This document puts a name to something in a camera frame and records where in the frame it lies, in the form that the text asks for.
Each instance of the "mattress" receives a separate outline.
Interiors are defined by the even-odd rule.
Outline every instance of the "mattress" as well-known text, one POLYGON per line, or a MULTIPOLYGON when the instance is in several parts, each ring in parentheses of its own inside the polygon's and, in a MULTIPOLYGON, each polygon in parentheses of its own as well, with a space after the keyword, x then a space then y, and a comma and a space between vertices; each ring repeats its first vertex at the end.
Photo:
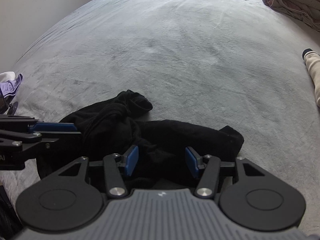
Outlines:
MULTIPOLYGON (((230 125, 242 156, 304 195, 300 229, 320 233, 320 115, 301 57, 319 43, 261 0, 93 0, 15 63, 17 114, 55 122, 130 89, 153 104, 145 120, 230 125)), ((15 204, 36 163, 0 179, 15 204)))

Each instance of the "blue gripper pad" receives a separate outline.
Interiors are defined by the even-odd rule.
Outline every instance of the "blue gripper pad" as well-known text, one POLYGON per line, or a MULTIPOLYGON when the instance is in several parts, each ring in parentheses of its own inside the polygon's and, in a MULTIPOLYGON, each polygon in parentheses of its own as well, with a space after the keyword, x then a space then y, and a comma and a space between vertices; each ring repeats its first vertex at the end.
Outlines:
POLYGON ((186 148, 186 150, 185 150, 185 158, 186 158, 186 164, 187 164, 192 176, 195 179, 198 179, 199 178, 199 169, 197 166, 197 160, 188 148, 186 148))
POLYGON ((129 155, 127 156, 125 166, 124 166, 124 175, 130 177, 133 173, 133 170, 139 159, 139 148, 135 146, 129 155))
POLYGON ((62 122, 38 122, 29 127, 29 132, 77 132, 77 127, 73 123, 62 122))

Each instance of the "wall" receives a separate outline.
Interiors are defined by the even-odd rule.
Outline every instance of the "wall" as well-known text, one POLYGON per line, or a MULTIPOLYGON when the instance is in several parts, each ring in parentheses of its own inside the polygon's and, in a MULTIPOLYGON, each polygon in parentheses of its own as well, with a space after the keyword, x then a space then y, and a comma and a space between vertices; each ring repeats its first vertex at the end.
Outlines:
POLYGON ((0 73, 45 31, 91 0, 0 0, 0 73))

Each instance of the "black garment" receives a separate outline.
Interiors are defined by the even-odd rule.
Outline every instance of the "black garment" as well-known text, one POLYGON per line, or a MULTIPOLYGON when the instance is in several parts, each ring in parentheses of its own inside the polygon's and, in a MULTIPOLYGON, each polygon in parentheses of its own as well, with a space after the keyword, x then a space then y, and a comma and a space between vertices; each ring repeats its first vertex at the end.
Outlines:
MULTIPOLYGON (((132 144, 138 145, 139 161, 126 181, 128 188, 168 189, 177 188, 177 184, 194 187, 196 181, 185 164, 185 147, 193 147, 200 155, 234 161, 244 142, 242 135, 229 126, 214 130, 171 120, 134 121, 151 109, 152 104, 144 96, 127 90, 69 114, 61 122, 73 122, 84 135, 83 152, 77 157, 102 160, 105 155, 123 154, 132 144)), ((46 160, 53 171, 66 164, 56 160, 46 160)))

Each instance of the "circular black motor cover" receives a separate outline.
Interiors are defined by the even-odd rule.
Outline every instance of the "circular black motor cover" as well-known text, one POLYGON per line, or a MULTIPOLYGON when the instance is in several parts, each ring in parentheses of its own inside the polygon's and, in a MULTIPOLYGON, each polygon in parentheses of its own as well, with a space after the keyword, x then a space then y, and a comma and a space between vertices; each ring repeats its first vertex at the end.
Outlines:
POLYGON ((54 176, 23 191, 16 209, 25 225, 40 231, 62 232, 88 223, 102 205, 101 193, 96 188, 74 177, 54 176))
POLYGON ((296 189, 269 173, 243 177, 221 194, 219 205, 232 221, 257 231, 298 226, 306 208, 296 189))

